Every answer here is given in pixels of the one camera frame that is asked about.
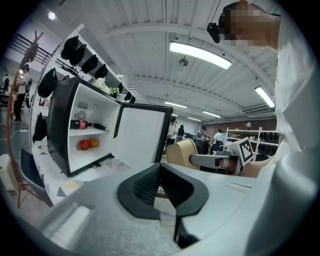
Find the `brown wall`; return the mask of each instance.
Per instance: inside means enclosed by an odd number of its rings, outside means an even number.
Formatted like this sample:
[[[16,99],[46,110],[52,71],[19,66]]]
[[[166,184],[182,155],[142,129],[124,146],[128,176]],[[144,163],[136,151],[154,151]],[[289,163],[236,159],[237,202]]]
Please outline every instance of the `brown wall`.
[[[205,125],[207,128],[206,135],[209,136],[210,140],[212,141],[218,129],[221,129],[224,132],[227,131],[227,128],[232,130],[236,128],[238,128],[239,130],[246,130],[245,124],[247,122],[248,121],[207,124]],[[276,119],[255,120],[255,121],[249,121],[249,122],[251,123],[250,130],[259,130],[259,127],[262,127],[263,130],[274,131],[276,130],[276,126],[277,126]]]

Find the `mini fridge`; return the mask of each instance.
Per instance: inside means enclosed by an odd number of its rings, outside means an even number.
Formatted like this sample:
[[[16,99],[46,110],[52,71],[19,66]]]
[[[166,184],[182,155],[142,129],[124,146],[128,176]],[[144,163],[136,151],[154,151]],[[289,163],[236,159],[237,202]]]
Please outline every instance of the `mini fridge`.
[[[161,161],[172,107],[123,103],[79,77],[59,82],[47,120],[48,151],[68,177],[112,154],[131,168]],[[70,129],[71,120],[104,125]],[[80,150],[79,141],[98,139],[99,146]]]

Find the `fridge door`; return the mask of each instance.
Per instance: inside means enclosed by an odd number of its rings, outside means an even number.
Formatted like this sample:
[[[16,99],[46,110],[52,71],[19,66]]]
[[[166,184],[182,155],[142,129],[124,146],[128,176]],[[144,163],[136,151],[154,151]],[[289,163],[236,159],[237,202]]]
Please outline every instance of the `fridge door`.
[[[160,162],[172,113],[172,107],[123,103],[112,155],[131,168]]]

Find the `wine bottle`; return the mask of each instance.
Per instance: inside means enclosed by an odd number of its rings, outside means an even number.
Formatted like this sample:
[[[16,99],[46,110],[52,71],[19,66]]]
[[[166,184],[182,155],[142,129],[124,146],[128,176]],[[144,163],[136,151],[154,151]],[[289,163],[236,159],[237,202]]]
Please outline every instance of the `wine bottle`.
[[[87,122],[85,120],[71,120],[70,121],[70,129],[85,129],[89,126],[92,126],[92,123]]]
[[[99,124],[99,123],[94,123],[93,127],[97,128],[99,130],[103,130],[103,131],[109,132],[109,129],[107,127],[105,127],[104,125]]]

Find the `fluorescent light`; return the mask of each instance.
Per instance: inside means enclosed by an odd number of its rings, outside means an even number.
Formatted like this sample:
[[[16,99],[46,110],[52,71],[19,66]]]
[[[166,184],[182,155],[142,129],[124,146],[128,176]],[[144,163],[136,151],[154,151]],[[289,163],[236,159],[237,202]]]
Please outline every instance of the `fluorescent light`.
[[[211,62],[213,64],[218,65],[221,68],[224,68],[225,70],[227,70],[232,64],[230,60],[220,57],[213,52],[210,52],[208,50],[204,50],[195,46],[191,46],[188,44],[184,44],[184,43],[171,42],[169,44],[169,50],[170,52],[190,55],[195,58],[199,58],[204,61]]]
[[[191,120],[195,120],[195,121],[198,121],[198,122],[202,122],[201,120],[194,119],[194,118],[192,118],[192,117],[188,117],[188,118],[191,119]]]
[[[56,19],[56,14],[54,12],[50,11],[49,14],[48,14],[48,18],[50,20],[52,20],[52,21],[55,20]]]
[[[165,104],[169,104],[169,105],[172,105],[172,106],[177,106],[177,107],[181,107],[181,108],[184,108],[186,109],[187,107],[186,106],[182,106],[182,105],[179,105],[179,104],[175,104],[175,103],[171,103],[171,102],[164,102]]]
[[[212,113],[209,113],[209,112],[207,112],[207,111],[202,111],[202,113],[205,113],[205,114],[208,114],[208,115],[214,116],[214,117],[216,117],[216,118],[221,118],[221,116],[220,116],[220,115],[212,114]]]
[[[254,90],[262,97],[262,99],[264,99],[270,108],[274,108],[276,106],[261,86],[258,86]]]

